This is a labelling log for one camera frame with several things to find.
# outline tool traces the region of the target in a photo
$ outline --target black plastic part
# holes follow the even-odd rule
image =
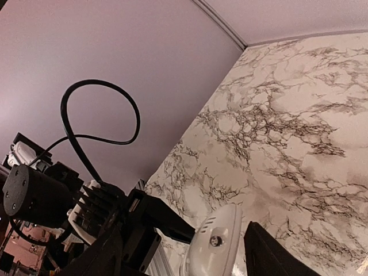
[[[114,201],[116,201],[116,199],[113,202],[106,202],[104,200],[101,200],[96,195],[96,193],[93,192],[92,190],[90,190],[90,189],[84,189],[84,190],[86,191],[87,195],[85,195],[82,192],[79,192],[78,194],[80,195],[81,198],[83,198],[84,200],[88,200],[91,204],[93,204],[93,206],[98,208],[100,211],[107,212],[107,214],[109,213],[109,211],[113,207],[113,203],[115,203]]]
[[[94,237],[98,237],[98,234],[101,231],[101,224],[96,222],[94,219],[90,219],[84,215],[81,215],[80,213],[74,220],[74,223],[81,227],[86,233]]]
[[[8,174],[5,171],[3,171],[2,169],[4,169],[4,168],[0,168],[0,189],[1,190],[4,187],[4,184],[5,184],[7,176],[8,176]]]
[[[48,167],[44,174],[67,186],[72,193],[79,191],[83,185],[83,180],[79,178],[79,174],[60,162]]]
[[[83,219],[86,219],[86,220],[95,220],[96,223],[99,225],[102,225],[106,219],[104,217],[96,216],[95,213],[92,213],[84,208],[82,208],[82,210],[78,213],[78,215],[80,215]]]
[[[7,0],[0,0],[0,10],[4,7]]]
[[[86,186],[83,186],[83,190],[87,193],[89,197],[93,197],[98,204],[101,204],[105,208],[113,207],[111,203],[112,197],[109,197],[108,194],[104,193],[101,189],[93,190]]]
[[[11,170],[12,167],[10,167],[9,164],[7,163],[8,160],[9,160],[9,155],[7,154],[7,155],[5,155],[5,158],[2,162],[2,165],[3,165],[3,167],[7,168],[8,170]]]
[[[122,251],[123,263],[134,270],[145,272],[160,242],[160,235],[152,227],[135,225]]]
[[[258,223],[249,223],[244,245],[248,276],[320,276],[293,257]]]
[[[14,256],[10,255],[9,253],[3,252],[0,257],[0,270],[10,273],[12,270],[12,265],[14,261]]]
[[[97,221],[101,221],[101,220],[105,221],[105,219],[106,219],[105,214],[99,212],[96,208],[94,208],[90,205],[86,205],[82,201],[79,201],[77,204],[82,209],[81,215],[85,214],[86,217],[96,219]]]
[[[148,276],[121,262],[123,247],[120,226],[115,225],[57,276]]]
[[[61,227],[73,207],[65,185],[23,164],[12,168],[3,193],[8,216],[46,227]]]
[[[133,189],[128,200],[130,206],[137,200],[139,201],[138,206],[141,209],[138,210],[138,214],[143,217],[147,225],[160,229],[165,236],[173,240],[190,244],[194,237],[195,229],[160,198],[152,197],[141,190]]]
[[[104,216],[104,217],[109,215],[110,210],[106,208],[105,206],[99,204],[100,202],[95,200],[94,197],[89,197],[83,194],[82,192],[79,192],[78,195],[80,196],[82,200],[84,200],[87,206],[89,206],[90,208],[94,208],[96,213],[99,213],[101,214],[101,216]]]

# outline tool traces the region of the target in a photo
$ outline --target gray veining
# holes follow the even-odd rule
[[[243,208],[321,275],[368,275],[368,34],[248,48],[147,184],[193,226]],[[185,246],[165,239],[174,271]],[[240,246],[233,275],[246,275]]]

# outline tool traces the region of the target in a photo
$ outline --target black cable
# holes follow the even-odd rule
[[[85,86],[85,85],[102,85],[102,86],[106,86],[109,87],[111,89],[114,89],[115,91],[119,92],[121,95],[123,95],[128,101],[129,103],[132,105],[135,115],[136,115],[136,130],[134,132],[134,135],[131,139],[129,139],[128,141],[114,141],[114,140],[108,140],[108,139],[104,139],[101,137],[96,137],[96,136],[91,136],[91,135],[75,135],[70,122],[69,122],[69,118],[68,118],[68,112],[67,112],[67,102],[69,100],[70,95],[78,88]],[[77,83],[74,83],[72,86],[70,86],[67,91],[65,92],[63,98],[62,98],[62,102],[60,105],[60,112],[61,112],[61,116],[62,116],[62,120],[63,120],[63,124],[64,124],[64,128],[65,128],[65,132],[67,134],[66,137],[63,137],[61,139],[59,139],[58,141],[54,142],[52,145],[50,145],[42,154],[40,154],[35,160],[33,160],[32,162],[30,162],[28,165],[31,166],[33,165],[37,160],[39,160],[44,154],[46,154],[47,152],[49,152],[51,149],[53,149],[53,147],[55,147],[56,145],[60,144],[61,142],[68,140],[70,141],[73,149],[75,150],[76,154],[79,156],[80,160],[82,161],[82,163],[85,165],[85,167],[87,168],[87,170],[89,171],[89,173],[91,174],[91,176],[98,182],[102,182],[102,179],[100,177],[100,175],[97,173],[96,169],[93,167],[93,165],[91,164],[91,162],[89,161],[88,157],[86,156],[86,154],[84,153],[82,147],[79,145],[78,141],[76,138],[86,138],[86,139],[91,139],[91,140],[95,140],[95,141],[101,141],[104,143],[108,143],[108,144],[114,144],[114,145],[128,145],[131,144],[132,142],[134,142],[139,134],[139,130],[140,130],[140,114],[139,114],[139,109],[135,103],[135,101],[133,100],[133,98],[122,88],[109,83],[109,82],[105,82],[104,80],[97,80],[97,79],[88,79],[88,80],[83,80]]]

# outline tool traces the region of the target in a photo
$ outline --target purple wall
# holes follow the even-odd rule
[[[134,97],[141,133],[127,147],[82,145],[125,190],[156,170],[241,54],[191,1],[9,1],[0,38],[0,158],[17,132],[44,147],[63,136],[66,88],[104,79]],[[80,89],[69,111],[76,133],[124,140],[134,129],[132,109],[108,89]],[[90,179],[68,142],[53,153]]]

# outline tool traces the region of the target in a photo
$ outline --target machine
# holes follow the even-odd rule
[[[59,276],[144,276],[161,241],[155,229],[190,244],[181,265],[181,276],[231,275],[240,240],[239,206],[223,206],[195,231],[161,199],[137,189],[125,195],[118,187],[101,180],[81,152],[76,137],[107,140],[74,135],[67,114],[63,113],[70,94],[91,83],[108,86],[131,99],[111,83],[82,81],[71,86],[63,97],[61,110],[67,137],[43,149],[22,134],[17,135],[3,163],[10,172],[2,187],[3,207],[14,231],[27,241],[48,248],[71,235],[81,239],[86,249],[65,266],[60,265]],[[132,105],[139,130],[139,113],[134,102]],[[128,142],[114,143],[129,144],[137,133]],[[53,163],[49,150],[64,140],[72,143],[94,180],[84,182],[71,168]],[[20,221],[62,229],[63,233],[48,242],[35,240],[20,231]],[[258,223],[249,224],[244,244],[249,276],[318,276],[293,258]]]

